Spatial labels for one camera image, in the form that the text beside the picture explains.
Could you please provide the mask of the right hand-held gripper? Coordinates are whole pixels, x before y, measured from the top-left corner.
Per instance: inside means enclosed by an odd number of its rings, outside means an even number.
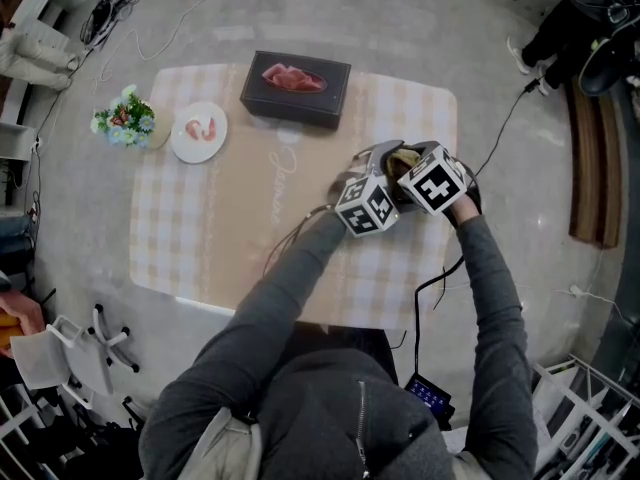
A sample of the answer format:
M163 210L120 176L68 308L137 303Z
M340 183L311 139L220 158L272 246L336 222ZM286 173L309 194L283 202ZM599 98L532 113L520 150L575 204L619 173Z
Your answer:
M421 210L441 214L466 193L465 166L439 142L411 144L408 150L415 165L397 183Z

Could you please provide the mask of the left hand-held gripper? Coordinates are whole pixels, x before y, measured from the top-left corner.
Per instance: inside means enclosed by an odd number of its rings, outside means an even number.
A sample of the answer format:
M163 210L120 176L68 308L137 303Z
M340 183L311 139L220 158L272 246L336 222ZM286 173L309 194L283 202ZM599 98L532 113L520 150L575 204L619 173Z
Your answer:
M388 158L402 146L402 140L374 144L357 154L357 160L365 160L365 167L338 175L343 188L334 210L354 237L387 231L398 222L399 211L387 191L385 172Z

